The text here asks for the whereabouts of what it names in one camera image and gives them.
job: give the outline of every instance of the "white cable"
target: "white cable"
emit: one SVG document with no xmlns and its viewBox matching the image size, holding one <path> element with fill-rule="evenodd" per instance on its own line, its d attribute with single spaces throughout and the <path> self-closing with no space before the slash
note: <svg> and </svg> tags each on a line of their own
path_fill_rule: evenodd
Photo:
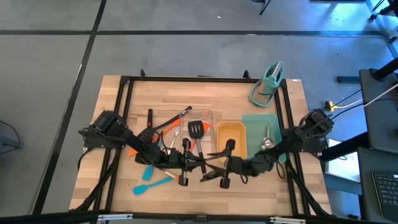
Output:
<svg viewBox="0 0 398 224">
<path fill-rule="evenodd" d="M 398 84 L 395 84 L 395 85 L 394 85 L 393 87 L 391 87 L 390 89 L 384 91 L 383 93 L 381 93 L 380 95 L 378 95 L 377 97 L 375 97 L 375 99 L 369 101 L 369 103 L 366 103 L 365 105 L 363 105 L 363 107 L 360 107 L 359 109 L 353 111 L 353 112 L 350 113 L 350 114 L 347 114 L 346 116 L 342 116 L 342 117 L 340 117 L 339 119 L 345 118 L 345 117 L 348 117 L 348 116 L 351 116 L 352 114 L 355 114 L 355 113 L 359 112 L 360 110 L 362 110 L 363 108 L 369 106 L 371 103 L 375 102 L 377 99 L 379 99 L 380 97 L 384 96 L 385 94 L 387 94 L 388 92 L 390 92 L 391 90 L 393 90 L 393 89 L 394 89 L 395 87 L 397 87 L 397 86 L 398 86 Z"/>
</svg>

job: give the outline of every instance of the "table leg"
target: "table leg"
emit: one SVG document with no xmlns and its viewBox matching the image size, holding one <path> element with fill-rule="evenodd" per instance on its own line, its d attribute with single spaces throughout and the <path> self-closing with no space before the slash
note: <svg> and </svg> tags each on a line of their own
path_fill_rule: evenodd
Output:
<svg viewBox="0 0 398 224">
<path fill-rule="evenodd" d="M 359 134 L 349 140 L 343 141 L 336 146 L 323 150 L 322 156 L 320 156 L 319 159 L 322 162 L 327 162 L 355 152 L 358 147 L 369 147 L 368 132 Z"/>
</svg>

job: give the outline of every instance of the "teal holder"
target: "teal holder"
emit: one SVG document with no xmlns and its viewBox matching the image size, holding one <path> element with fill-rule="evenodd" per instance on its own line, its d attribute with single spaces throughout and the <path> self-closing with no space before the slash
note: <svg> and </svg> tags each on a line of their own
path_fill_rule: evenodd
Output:
<svg viewBox="0 0 398 224">
<path fill-rule="evenodd" d="M 280 81 L 282 81 L 283 76 L 284 76 L 284 64 L 281 61 L 276 62 L 275 64 L 271 65 L 262 78 L 254 84 L 254 86 L 251 88 L 250 91 L 250 100 L 258 105 L 258 106 L 269 106 L 272 103 L 272 100 L 274 99 L 274 93 L 277 90 Z M 268 97 L 268 102 L 267 103 L 262 103 L 258 102 L 253 98 L 254 91 L 256 88 L 258 88 L 261 83 L 265 86 L 261 95 L 264 97 Z"/>
</svg>

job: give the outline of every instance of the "black spatula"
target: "black spatula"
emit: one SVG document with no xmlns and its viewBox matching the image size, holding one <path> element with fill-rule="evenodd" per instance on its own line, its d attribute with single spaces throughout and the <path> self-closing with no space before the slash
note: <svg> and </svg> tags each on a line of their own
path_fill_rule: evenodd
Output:
<svg viewBox="0 0 398 224">
<path fill-rule="evenodd" d="M 205 130 L 203 128 L 203 122 L 202 121 L 188 122 L 188 132 L 189 132 L 189 136 L 197 141 L 199 158 L 205 159 L 203 157 L 203 152 L 201 151 L 201 144 L 200 144 L 200 139 L 205 134 Z M 206 175 L 206 165 L 203 164 L 200 166 L 200 168 L 201 168 L 201 173 L 203 174 L 203 176 L 205 176 Z"/>
</svg>

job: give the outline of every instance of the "plastic container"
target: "plastic container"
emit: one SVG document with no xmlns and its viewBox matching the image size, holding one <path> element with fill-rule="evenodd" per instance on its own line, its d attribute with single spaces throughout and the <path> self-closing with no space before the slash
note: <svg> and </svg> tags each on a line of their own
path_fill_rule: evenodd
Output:
<svg viewBox="0 0 398 224">
<path fill-rule="evenodd" d="M 221 152 L 225 149 L 225 144 L 229 139 L 234 139 L 235 149 L 232 156 L 238 156 L 242 159 L 247 158 L 246 149 L 246 128 L 243 123 L 238 121 L 222 121 L 217 124 L 217 151 Z"/>
<path fill-rule="evenodd" d="M 188 132 L 188 123 L 190 121 L 200 120 L 203 122 L 205 130 L 203 137 L 200 139 L 203 156 L 204 158 L 209 158 L 209 156 L 207 156 L 208 153 L 216 152 L 216 139 L 213 128 L 213 112 L 211 110 L 188 110 L 188 112 L 184 116 L 181 116 L 180 119 L 182 120 L 179 134 L 180 141 L 178 145 L 174 145 L 177 150 L 183 152 L 182 139 L 188 138 L 191 141 L 191 152 L 198 156 L 197 144 L 195 140 L 190 137 Z"/>
</svg>

